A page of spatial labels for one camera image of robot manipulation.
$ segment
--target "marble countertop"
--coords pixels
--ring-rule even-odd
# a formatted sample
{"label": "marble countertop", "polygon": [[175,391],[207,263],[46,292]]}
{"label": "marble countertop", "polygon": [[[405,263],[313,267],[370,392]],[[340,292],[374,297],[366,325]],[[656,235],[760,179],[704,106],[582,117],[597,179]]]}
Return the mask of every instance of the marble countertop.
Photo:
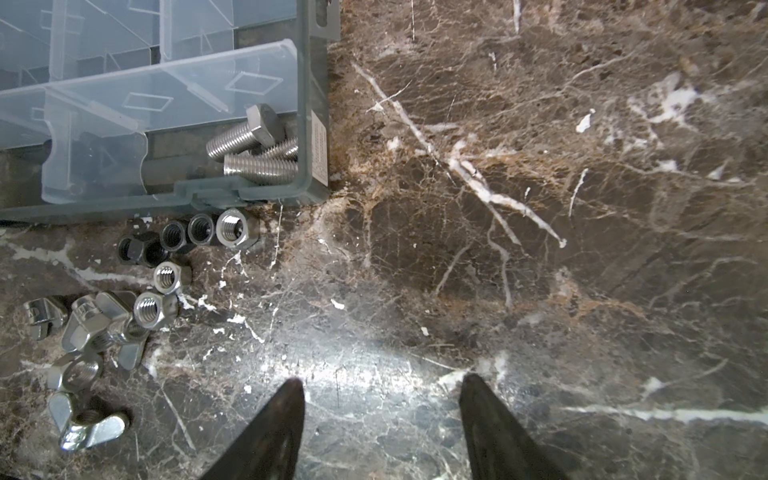
{"label": "marble countertop", "polygon": [[476,371],[572,478],[763,477],[768,5],[342,8],[332,198],[187,256],[180,318],[92,389],[117,441],[58,450],[58,336],[18,307],[144,290],[114,243],[164,219],[2,232],[0,472],[196,478],[299,376],[297,478],[468,478]]}

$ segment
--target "metal hardware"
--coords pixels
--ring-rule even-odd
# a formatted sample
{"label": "metal hardware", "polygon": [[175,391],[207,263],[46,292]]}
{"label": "metal hardware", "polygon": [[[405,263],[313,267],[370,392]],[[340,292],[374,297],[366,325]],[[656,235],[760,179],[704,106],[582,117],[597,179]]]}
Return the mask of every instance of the metal hardware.
{"label": "metal hardware", "polygon": [[195,245],[221,245],[216,238],[216,221],[209,214],[197,214],[192,217],[187,233]]}
{"label": "metal hardware", "polygon": [[68,353],[48,369],[48,388],[76,393],[90,387],[104,370],[104,360],[97,353]]}
{"label": "metal hardware", "polygon": [[32,338],[37,341],[59,331],[67,321],[67,309],[59,299],[52,296],[32,300],[22,308],[29,319]]}
{"label": "metal hardware", "polygon": [[48,399],[48,411],[61,433],[59,446],[62,450],[89,449],[116,439],[128,428],[128,417],[122,412],[104,417],[95,410],[75,413],[74,406],[71,393],[56,392]]}
{"label": "metal hardware", "polygon": [[237,208],[230,208],[216,222],[216,237],[227,248],[245,250],[259,241],[260,228],[257,218]]}
{"label": "metal hardware", "polygon": [[225,154],[239,154],[260,144],[268,148],[285,139],[285,128],[269,105],[249,107],[246,115],[247,122],[230,128],[206,144],[209,158],[221,161]]}
{"label": "metal hardware", "polygon": [[163,227],[160,234],[160,244],[171,253],[189,253],[195,247],[195,244],[189,240],[187,235],[187,222],[172,220]]}
{"label": "metal hardware", "polygon": [[160,243],[157,232],[126,235],[118,241],[118,259],[124,265],[143,265],[155,268],[170,254]]}
{"label": "metal hardware", "polygon": [[296,178],[299,139],[291,138],[259,155],[248,152],[224,156],[224,175],[238,175],[256,185],[284,185]]}
{"label": "metal hardware", "polygon": [[179,300],[174,295],[160,295],[144,292],[134,304],[136,322],[149,330],[159,330],[176,319],[179,314]]}
{"label": "metal hardware", "polygon": [[163,262],[154,269],[154,287],[164,295],[179,292],[192,283],[192,269],[173,262]]}

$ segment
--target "clear plastic compartment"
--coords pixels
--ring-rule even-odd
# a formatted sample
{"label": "clear plastic compartment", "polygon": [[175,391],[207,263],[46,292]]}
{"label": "clear plastic compartment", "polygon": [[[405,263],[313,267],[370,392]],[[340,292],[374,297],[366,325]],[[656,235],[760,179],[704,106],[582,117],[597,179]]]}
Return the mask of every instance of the clear plastic compartment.
{"label": "clear plastic compartment", "polygon": [[161,61],[199,57],[234,48],[234,29],[296,17],[295,2],[162,0]]}
{"label": "clear plastic compartment", "polygon": [[51,25],[51,80],[86,77],[149,65],[160,8],[137,0],[54,0]]}
{"label": "clear plastic compartment", "polygon": [[0,90],[48,81],[53,0],[3,0]]}
{"label": "clear plastic compartment", "polygon": [[[327,24],[318,5],[333,12]],[[338,37],[338,0],[0,0],[0,149],[18,147],[28,163],[0,167],[31,172],[27,186],[37,175],[41,188],[38,202],[6,199],[2,218],[320,201],[327,182],[313,179],[313,165],[325,161],[325,141],[315,137],[328,123],[326,42]],[[235,50],[244,38],[269,43]],[[201,178],[146,195],[148,131],[238,121],[256,103],[296,114],[302,150],[291,185]],[[21,187],[0,181],[6,192]]]}
{"label": "clear plastic compartment", "polygon": [[[43,165],[43,199],[59,204],[143,194],[145,131],[242,118],[257,103],[296,111],[296,80],[296,47],[283,40],[58,82],[45,101],[54,148]],[[131,134],[144,140],[126,141]],[[114,186],[116,174],[119,188],[99,187]]]}

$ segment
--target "stainless steel nut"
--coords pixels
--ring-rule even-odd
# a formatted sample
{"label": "stainless steel nut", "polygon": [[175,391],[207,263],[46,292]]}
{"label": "stainless steel nut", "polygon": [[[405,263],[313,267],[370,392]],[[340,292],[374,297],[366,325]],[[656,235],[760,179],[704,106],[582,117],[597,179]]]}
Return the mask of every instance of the stainless steel nut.
{"label": "stainless steel nut", "polygon": [[97,353],[68,353],[48,369],[48,388],[76,393],[85,390],[104,370],[104,360]]}
{"label": "stainless steel nut", "polygon": [[104,352],[114,343],[108,331],[110,323],[111,319],[101,312],[81,319],[72,331],[72,346],[83,353]]}
{"label": "stainless steel nut", "polygon": [[192,283],[192,269],[173,262],[163,262],[154,269],[154,287],[167,294],[183,290]]}
{"label": "stainless steel nut", "polygon": [[144,292],[134,304],[134,318],[145,329],[158,330],[170,325],[179,314],[179,299],[176,295],[160,295]]}
{"label": "stainless steel nut", "polygon": [[39,341],[57,332],[67,321],[67,309],[58,298],[46,296],[22,306],[29,320],[32,338]]}
{"label": "stainless steel nut", "polygon": [[63,450],[89,449],[116,439],[128,428],[128,417],[122,412],[105,418],[95,410],[75,412],[74,408],[75,398],[71,393],[56,392],[48,399],[48,411],[61,433],[59,446]]}
{"label": "stainless steel nut", "polygon": [[221,245],[219,239],[216,238],[216,221],[209,214],[197,214],[192,217],[187,226],[187,235],[195,245],[204,247]]}
{"label": "stainless steel nut", "polygon": [[141,364],[141,357],[144,356],[144,347],[147,345],[147,337],[144,337],[139,343],[128,343],[121,345],[118,350],[118,365],[126,370],[133,370]]}
{"label": "stainless steel nut", "polygon": [[181,255],[189,253],[195,248],[195,244],[190,240],[187,233],[189,224],[180,220],[172,220],[165,224],[160,233],[160,244],[166,251],[179,253]]}
{"label": "stainless steel nut", "polygon": [[227,248],[251,248],[260,237],[260,222],[237,208],[230,208],[216,222],[216,237]]}
{"label": "stainless steel nut", "polygon": [[245,110],[248,127],[254,138],[265,148],[285,140],[286,131],[275,111],[267,104],[256,104]]}

